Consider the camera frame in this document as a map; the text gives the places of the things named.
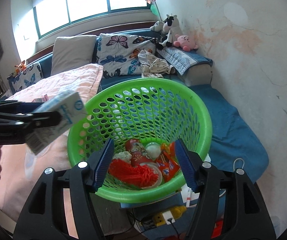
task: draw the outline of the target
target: kirby plush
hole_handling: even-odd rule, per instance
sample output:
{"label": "kirby plush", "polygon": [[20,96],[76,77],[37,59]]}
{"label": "kirby plush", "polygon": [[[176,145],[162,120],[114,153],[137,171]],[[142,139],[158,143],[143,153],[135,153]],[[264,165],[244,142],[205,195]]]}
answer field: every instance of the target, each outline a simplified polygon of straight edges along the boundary
{"label": "kirby plush", "polygon": [[198,45],[188,35],[176,35],[177,40],[173,42],[176,47],[181,47],[184,51],[191,51],[192,49],[198,49]]}

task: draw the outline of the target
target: laundry basket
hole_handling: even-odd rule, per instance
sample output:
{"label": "laundry basket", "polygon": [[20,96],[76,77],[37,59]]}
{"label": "laundry basket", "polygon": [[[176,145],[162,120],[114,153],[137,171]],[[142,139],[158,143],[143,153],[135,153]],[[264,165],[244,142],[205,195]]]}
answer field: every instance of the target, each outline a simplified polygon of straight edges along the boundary
{"label": "laundry basket", "polygon": [[[85,160],[112,138],[115,153],[125,142],[138,138],[171,143],[182,138],[187,148],[204,160],[211,143],[212,123],[203,101],[189,88],[165,79],[135,79],[114,85],[91,98],[85,108],[89,116],[69,132],[68,156],[72,166]],[[138,190],[107,174],[97,195],[121,203],[143,203],[161,199],[185,184],[180,171],[169,182]]]}

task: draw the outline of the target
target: white stuffed toy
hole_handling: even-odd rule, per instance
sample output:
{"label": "white stuffed toy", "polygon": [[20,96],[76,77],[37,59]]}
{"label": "white stuffed toy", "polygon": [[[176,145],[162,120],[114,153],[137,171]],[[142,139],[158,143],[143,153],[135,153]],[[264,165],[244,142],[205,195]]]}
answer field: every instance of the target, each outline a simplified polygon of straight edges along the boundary
{"label": "white stuffed toy", "polygon": [[169,16],[167,14],[166,23],[163,26],[163,31],[168,33],[167,39],[160,43],[162,47],[171,47],[173,42],[177,40],[176,35],[183,35],[182,30],[179,25],[179,20],[176,15]]}
{"label": "white stuffed toy", "polygon": [[165,33],[163,30],[164,24],[165,22],[157,21],[153,26],[150,27],[150,30],[157,33],[161,33],[162,35],[166,35],[167,33]]}

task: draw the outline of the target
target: butterfly pillow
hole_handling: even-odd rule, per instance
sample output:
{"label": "butterfly pillow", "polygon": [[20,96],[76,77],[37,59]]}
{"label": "butterfly pillow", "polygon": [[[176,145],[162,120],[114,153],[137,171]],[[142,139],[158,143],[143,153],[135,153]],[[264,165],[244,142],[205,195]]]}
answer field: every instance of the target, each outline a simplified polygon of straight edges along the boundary
{"label": "butterfly pillow", "polygon": [[103,77],[141,75],[138,54],[156,52],[156,38],[129,34],[100,34],[97,60],[103,66]]}
{"label": "butterfly pillow", "polygon": [[13,94],[21,91],[31,85],[36,84],[38,81],[43,79],[40,63],[33,63],[29,65],[24,71],[22,71],[18,76],[12,78],[10,84],[10,89]]}

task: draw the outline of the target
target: white wall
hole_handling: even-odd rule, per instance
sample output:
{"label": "white wall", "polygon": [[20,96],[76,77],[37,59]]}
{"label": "white wall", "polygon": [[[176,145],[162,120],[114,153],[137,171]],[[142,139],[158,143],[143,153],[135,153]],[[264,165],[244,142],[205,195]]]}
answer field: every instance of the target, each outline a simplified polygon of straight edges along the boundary
{"label": "white wall", "polygon": [[38,40],[31,0],[11,0],[10,5],[14,39],[24,60],[35,53]]}
{"label": "white wall", "polygon": [[258,184],[287,227],[287,0],[157,0],[177,14],[199,53],[214,60],[218,89],[258,136],[270,164]]}
{"label": "white wall", "polygon": [[3,56],[0,61],[0,76],[9,88],[7,77],[14,71],[14,66],[20,63],[20,57],[13,36],[10,0],[0,0],[0,40]]}

